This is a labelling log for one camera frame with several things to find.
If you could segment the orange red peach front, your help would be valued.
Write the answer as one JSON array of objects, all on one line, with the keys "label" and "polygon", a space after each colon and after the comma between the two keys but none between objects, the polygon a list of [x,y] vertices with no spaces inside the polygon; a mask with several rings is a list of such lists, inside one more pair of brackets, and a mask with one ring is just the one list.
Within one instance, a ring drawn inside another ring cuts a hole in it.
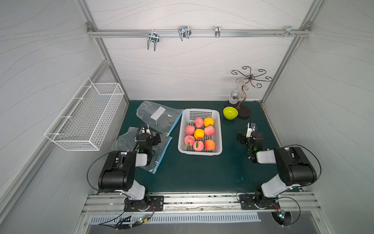
[{"label": "orange red peach front", "polygon": [[212,151],[216,148],[216,143],[213,140],[208,139],[205,141],[204,147],[207,151]]}]

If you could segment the orange yellow peach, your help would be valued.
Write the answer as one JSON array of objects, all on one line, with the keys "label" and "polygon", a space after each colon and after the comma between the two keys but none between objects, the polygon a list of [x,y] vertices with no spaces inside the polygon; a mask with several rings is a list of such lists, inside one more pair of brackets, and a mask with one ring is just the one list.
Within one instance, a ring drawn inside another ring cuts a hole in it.
[{"label": "orange yellow peach", "polygon": [[205,136],[205,132],[203,129],[196,129],[195,132],[194,132],[194,137],[195,139],[197,140],[201,140],[203,139]]}]

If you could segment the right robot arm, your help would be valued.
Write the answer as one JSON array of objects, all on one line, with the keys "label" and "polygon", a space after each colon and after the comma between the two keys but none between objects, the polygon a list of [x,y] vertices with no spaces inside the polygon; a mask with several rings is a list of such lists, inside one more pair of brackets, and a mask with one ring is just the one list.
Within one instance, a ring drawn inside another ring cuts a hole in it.
[{"label": "right robot arm", "polygon": [[277,174],[261,184],[249,199],[258,209],[265,209],[276,202],[278,196],[296,187],[315,183],[319,175],[304,153],[305,147],[291,145],[263,149],[263,135],[250,130],[246,134],[237,133],[237,141],[247,146],[248,158],[255,164],[274,164]]}]

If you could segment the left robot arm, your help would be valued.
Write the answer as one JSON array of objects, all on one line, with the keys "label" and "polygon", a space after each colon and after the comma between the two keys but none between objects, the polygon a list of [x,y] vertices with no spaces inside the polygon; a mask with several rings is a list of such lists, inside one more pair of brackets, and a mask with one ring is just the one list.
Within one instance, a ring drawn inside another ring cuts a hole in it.
[{"label": "left robot arm", "polygon": [[148,210],[151,204],[150,194],[145,186],[135,180],[135,169],[150,165],[154,155],[153,147],[160,142],[160,135],[153,134],[148,125],[139,127],[133,150],[116,150],[108,153],[98,178],[99,190],[124,195],[127,208]]}]

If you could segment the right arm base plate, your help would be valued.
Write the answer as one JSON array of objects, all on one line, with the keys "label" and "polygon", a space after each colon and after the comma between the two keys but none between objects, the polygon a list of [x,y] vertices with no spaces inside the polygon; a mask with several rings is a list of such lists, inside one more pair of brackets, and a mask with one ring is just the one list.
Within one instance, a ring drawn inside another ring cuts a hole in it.
[{"label": "right arm base plate", "polygon": [[280,208],[275,198],[242,193],[237,195],[237,199],[242,210],[276,210]]}]

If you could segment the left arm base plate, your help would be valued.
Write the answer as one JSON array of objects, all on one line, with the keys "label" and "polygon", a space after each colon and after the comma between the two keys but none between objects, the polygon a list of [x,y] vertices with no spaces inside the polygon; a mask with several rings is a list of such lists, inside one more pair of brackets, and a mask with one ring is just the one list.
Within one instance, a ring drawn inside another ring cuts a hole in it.
[{"label": "left arm base plate", "polygon": [[164,196],[145,196],[143,200],[125,199],[124,212],[163,211]]}]

